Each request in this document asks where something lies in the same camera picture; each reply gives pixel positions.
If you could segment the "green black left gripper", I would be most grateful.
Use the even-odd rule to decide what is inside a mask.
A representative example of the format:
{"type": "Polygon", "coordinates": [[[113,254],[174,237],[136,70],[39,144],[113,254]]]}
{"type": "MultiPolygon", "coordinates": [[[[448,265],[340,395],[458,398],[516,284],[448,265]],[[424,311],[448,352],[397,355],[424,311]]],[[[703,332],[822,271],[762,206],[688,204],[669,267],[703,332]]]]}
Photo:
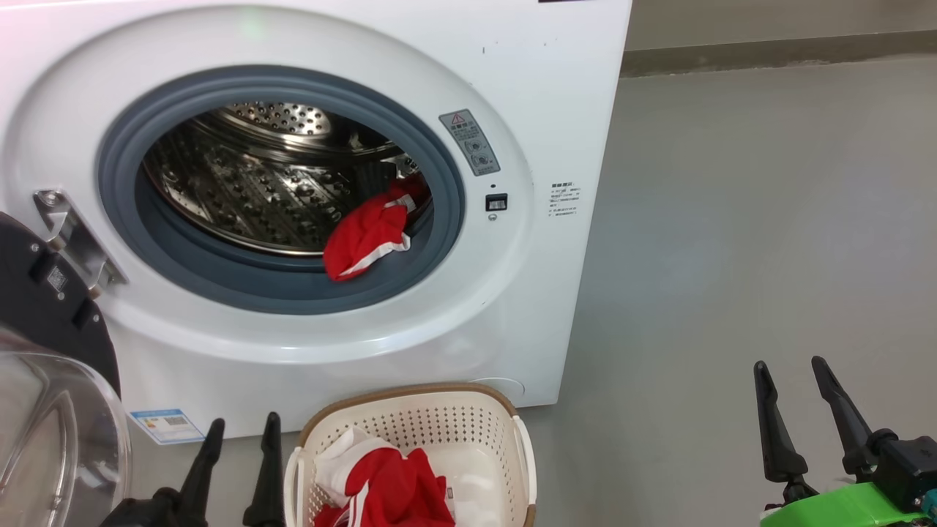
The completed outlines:
{"type": "MultiPolygon", "coordinates": [[[[154,493],[150,499],[121,500],[100,526],[198,526],[205,517],[213,470],[223,446],[225,420],[215,418],[178,493],[154,493]]],[[[243,514],[244,526],[285,525],[283,506],[283,454],[280,417],[271,411],[260,443],[262,461],[251,503],[243,514]]]]}

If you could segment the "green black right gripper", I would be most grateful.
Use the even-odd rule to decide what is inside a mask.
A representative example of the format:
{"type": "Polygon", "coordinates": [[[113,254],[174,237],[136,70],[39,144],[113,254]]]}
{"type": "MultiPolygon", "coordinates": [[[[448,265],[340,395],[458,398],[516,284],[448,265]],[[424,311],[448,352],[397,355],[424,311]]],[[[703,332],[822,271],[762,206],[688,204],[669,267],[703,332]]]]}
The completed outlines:
{"type": "MultiPolygon", "coordinates": [[[[843,469],[850,476],[872,476],[876,455],[867,447],[871,429],[822,356],[811,358],[821,397],[829,404],[839,434],[843,469]]],[[[764,361],[754,364],[754,389],[764,478],[786,483],[782,504],[770,504],[761,526],[934,526],[935,478],[911,486],[911,498],[885,493],[876,482],[846,485],[818,493],[803,478],[809,468],[794,449],[777,407],[777,388],[764,361]]]]}

